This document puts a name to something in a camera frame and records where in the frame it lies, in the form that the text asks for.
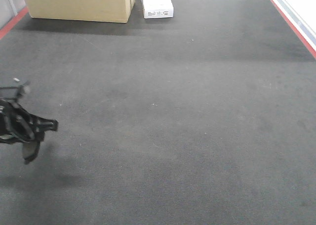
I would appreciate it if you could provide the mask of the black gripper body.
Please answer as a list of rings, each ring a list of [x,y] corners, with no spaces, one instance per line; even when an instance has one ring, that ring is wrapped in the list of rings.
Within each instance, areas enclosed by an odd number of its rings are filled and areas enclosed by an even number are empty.
[[[46,131],[57,131],[58,121],[29,113],[19,100],[30,93],[27,81],[0,88],[0,142],[2,144],[42,142]]]

